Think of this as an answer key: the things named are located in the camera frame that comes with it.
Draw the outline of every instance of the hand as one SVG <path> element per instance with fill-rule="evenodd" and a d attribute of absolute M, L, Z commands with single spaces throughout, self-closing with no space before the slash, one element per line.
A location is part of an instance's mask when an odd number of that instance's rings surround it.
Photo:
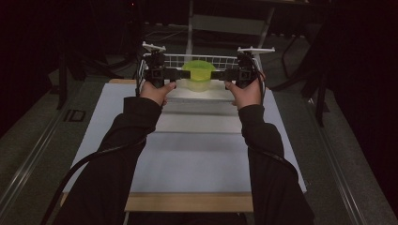
<path fill-rule="evenodd" d="M 151 82 L 144 82 L 141 90 L 141 98 L 149 98 L 160 106 L 167 104 L 166 95 L 176 87 L 175 82 L 169 82 L 161 88 L 156 88 Z"/>
<path fill-rule="evenodd" d="M 262 81 L 265 79 L 264 73 L 260 74 L 262 77 Z M 261 104 L 261 89 L 260 83 L 258 79 L 255 79 L 251 84 L 241 89 L 238 86 L 234 85 L 232 82 L 224 82 L 226 88 L 231 91 L 232 95 L 234 95 L 235 101 L 232 102 L 233 105 L 237 106 L 237 109 L 249 105 L 260 105 Z"/>

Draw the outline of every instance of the black controller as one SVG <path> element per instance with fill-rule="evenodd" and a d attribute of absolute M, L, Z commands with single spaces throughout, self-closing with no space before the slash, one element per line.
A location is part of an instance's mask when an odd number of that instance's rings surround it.
<path fill-rule="evenodd" d="M 144 71 L 144 79 L 151 82 L 155 87 L 164 86 L 165 80 L 175 82 L 180 79 L 190 79 L 191 73 L 186 70 L 178 70 L 176 68 L 168 68 L 164 66 L 164 54 L 159 51 L 152 53 L 144 58 L 148 69 Z"/>
<path fill-rule="evenodd" d="M 258 78 L 258 69 L 250 52 L 237 53 L 238 68 L 228 68 L 225 71 L 212 71 L 211 79 L 219 81 L 236 81 L 235 85 L 245 88 Z"/>

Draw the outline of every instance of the black sleeve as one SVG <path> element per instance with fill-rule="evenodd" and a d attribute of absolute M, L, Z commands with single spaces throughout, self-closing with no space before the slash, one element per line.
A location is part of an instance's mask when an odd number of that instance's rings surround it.
<path fill-rule="evenodd" d="M 116 153 L 90 161 L 73 185 L 54 224 L 122 224 L 138 157 L 146 135 L 155 130 L 161 107 L 142 97 L 127 97 L 99 151 L 126 145 Z"/>
<path fill-rule="evenodd" d="M 255 224 L 314 224 L 296 175 L 278 160 L 283 158 L 283 142 L 278 129 L 264 122 L 264 107 L 251 105 L 239 110 L 242 135 L 249 148 L 249 165 Z"/>

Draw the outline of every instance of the wooden edge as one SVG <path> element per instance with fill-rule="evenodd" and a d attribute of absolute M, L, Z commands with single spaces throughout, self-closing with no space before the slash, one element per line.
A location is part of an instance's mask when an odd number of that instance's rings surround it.
<path fill-rule="evenodd" d="M 125 84 L 136 84 L 135 80 L 128 80 L 128 79 L 111 79 L 109 83 L 125 83 Z"/>
<path fill-rule="evenodd" d="M 61 205 L 68 197 L 64 193 Z M 234 212 L 253 211 L 252 194 L 239 193 L 131 193 L 126 212 Z"/>

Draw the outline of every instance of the white plastic part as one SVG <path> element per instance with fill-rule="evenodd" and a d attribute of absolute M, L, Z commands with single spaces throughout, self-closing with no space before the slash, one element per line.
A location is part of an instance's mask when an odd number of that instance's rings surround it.
<path fill-rule="evenodd" d="M 274 53 L 275 52 L 275 48 L 272 47 L 272 49 L 255 49 L 255 48 L 253 48 L 253 46 L 251 46 L 249 49 L 241 49 L 239 47 L 239 48 L 237 48 L 237 51 L 240 52 L 240 53 L 250 52 L 250 53 L 253 53 L 253 54 Z"/>
<path fill-rule="evenodd" d="M 145 42 L 143 42 L 143 47 L 146 48 L 149 52 L 152 52 L 154 50 L 159 50 L 159 52 L 164 52 L 166 51 L 166 47 L 159 47 L 153 44 L 146 44 Z"/>

